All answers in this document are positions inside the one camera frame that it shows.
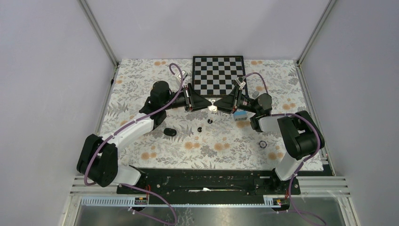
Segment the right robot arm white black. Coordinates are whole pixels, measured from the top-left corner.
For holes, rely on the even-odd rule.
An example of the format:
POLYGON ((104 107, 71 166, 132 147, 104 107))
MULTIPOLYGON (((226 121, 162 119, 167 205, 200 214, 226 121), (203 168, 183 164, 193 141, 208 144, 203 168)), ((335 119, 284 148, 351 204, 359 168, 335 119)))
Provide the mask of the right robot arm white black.
POLYGON ((283 138, 286 154, 274 169, 270 188, 276 194, 288 189, 288 180, 298 173, 303 163, 325 146, 325 139, 307 111, 272 114, 272 97, 263 93, 255 99, 242 95, 239 88, 214 102, 223 113, 237 110, 251 112, 251 128, 256 132, 278 132, 283 138))

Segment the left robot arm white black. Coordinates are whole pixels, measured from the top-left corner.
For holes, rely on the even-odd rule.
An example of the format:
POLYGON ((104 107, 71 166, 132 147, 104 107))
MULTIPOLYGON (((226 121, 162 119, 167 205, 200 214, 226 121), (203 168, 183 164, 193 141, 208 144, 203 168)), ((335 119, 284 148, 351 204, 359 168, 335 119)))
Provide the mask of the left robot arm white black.
POLYGON ((132 192, 143 192, 146 181, 141 178, 142 173, 135 167, 120 165, 120 151, 156 129, 166 119, 168 109, 183 107, 194 112, 211 105, 212 102, 198 95, 190 84, 173 93, 167 82, 155 82, 134 119, 104 137, 91 134, 86 138, 77 163, 77 171, 84 175, 84 184, 101 187, 128 184, 132 192))

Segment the white earbud charging case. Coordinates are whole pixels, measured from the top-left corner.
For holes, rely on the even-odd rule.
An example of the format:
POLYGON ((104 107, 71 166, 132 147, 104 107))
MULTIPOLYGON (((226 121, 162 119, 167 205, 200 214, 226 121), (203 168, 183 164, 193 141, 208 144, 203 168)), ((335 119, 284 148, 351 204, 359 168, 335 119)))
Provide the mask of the white earbud charging case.
POLYGON ((213 112, 213 113, 216 113, 216 112, 218 111, 217 106, 214 105, 214 103, 216 102, 216 100, 215 100, 215 99, 212 99, 210 102, 211 102, 211 105, 207 107, 208 110, 211 111, 211 112, 213 112))

